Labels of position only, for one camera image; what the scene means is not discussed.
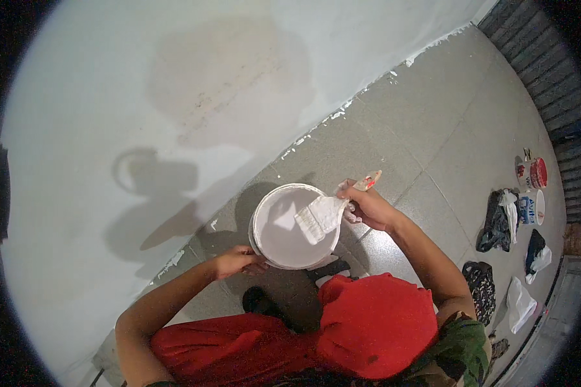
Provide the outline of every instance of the paint brush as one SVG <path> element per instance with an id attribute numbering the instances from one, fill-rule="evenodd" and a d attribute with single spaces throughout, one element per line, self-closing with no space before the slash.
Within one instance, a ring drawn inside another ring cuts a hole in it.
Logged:
<path id="1" fill-rule="evenodd" d="M 353 184 L 360 191 L 370 189 L 381 177 L 381 171 L 371 172 Z M 339 199 L 335 196 L 319 196 L 307 207 L 295 214 L 295 222 L 301 228 L 303 236 L 310 244 L 317 244 L 325 236 L 335 230 L 342 222 L 342 213 L 349 204 L 349 199 Z"/>

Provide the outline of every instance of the gray tile floor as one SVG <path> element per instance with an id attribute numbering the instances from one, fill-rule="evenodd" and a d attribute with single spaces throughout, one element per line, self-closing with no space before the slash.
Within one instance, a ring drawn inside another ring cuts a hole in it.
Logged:
<path id="1" fill-rule="evenodd" d="M 537 227 L 553 251 L 553 264 L 540 272 L 532 297 L 543 303 L 562 251 L 566 210 L 555 154 L 525 87 L 493 44 L 475 27 L 428 49 L 411 67 L 393 69 L 357 95 L 345 114 L 327 120 L 295 151 L 258 174 L 184 248 L 176 267 L 155 278 L 153 288 L 228 247 L 248 244 L 251 213 L 273 188 L 291 182 L 326 192 L 347 177 L 381 169 L 377 190 L 406 213 L 462 267 L 493 266 L 497 313 L 487 331 L 507 337 L 511 349 L 495 365 L 489 382 L 508 364 L 533 323 L 509 332 L 504 297 L 513 275 L 524 280 L 524 257 L 532 227 L 521 226 L 509 253 L 479 253 L 474 241 L 483 226 L 491 190 L 518 187 L 515 158 L 529 147 L 549 170 L 544 191 L 546 219 Z M 418 283 L 400 249 L 384 233 L 344 224 L 335 253 L 349 260 L 355 275 L 391 272 Z M 303 329 L 316 329 L 316 288 L 301 271 L 270 269 L 261 277 L 237 275 L 209 286 L 172 323 L 241 313 L 241 296 L 260 284 Z"/>

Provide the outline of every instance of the brush handle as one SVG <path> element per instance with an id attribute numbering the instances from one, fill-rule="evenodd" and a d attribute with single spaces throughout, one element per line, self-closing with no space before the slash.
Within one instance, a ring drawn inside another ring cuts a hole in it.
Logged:
<path id="1" fill-rule="evenodd" d="M 381 171 L 373 171 L 368 174 L 364 178 L 364 180 L 359 180 L 355 184 L 353 184 L 353 188 L 360 191 L 367 191 L 372 188 L 372 186 L 379 180 L 381 177 Z"/>

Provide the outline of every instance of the black plastic bag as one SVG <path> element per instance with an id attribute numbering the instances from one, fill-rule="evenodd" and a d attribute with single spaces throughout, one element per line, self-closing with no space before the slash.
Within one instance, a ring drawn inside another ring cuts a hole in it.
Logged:
<path id="1" fill-rule="evenodd" d="M 476 241 L 476 250 L 485 253 L 494 247 L 500 247 L 503 251 L 510 251 L 510 227 L 504 208 L 499 205 L 504 190 L 491 192 L 488 198 L 488 209 L 484 229 Z"/>

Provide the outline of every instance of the hand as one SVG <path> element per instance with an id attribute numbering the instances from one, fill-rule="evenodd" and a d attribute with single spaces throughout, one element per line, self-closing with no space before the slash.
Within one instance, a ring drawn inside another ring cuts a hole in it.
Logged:
<path id="1" fill-rule="evenodd" d="M 264 261 L 265 258 L 256 255 L 253 248 L 239 244 L 209 262 L 214 270 L 214 278 L 224 279 L 239 272 L 249 275 L 263 274 L 269 267 Z"/>
<path id="2" fill-rule="evenodd" d="M 352 187 L 356 182 L 356 180 L 347 179 L 342 185 L 348 185 L 348 188 L 339 191 L 336 195 L 340 199 L 350 199 L 352 203 L 354 202 L 353 214 L 362 218 L 362 222 L 368 227 L 387 231 L 398 210 L 381 197 L 374 188 L 365 192 L 356 190 Z"/>

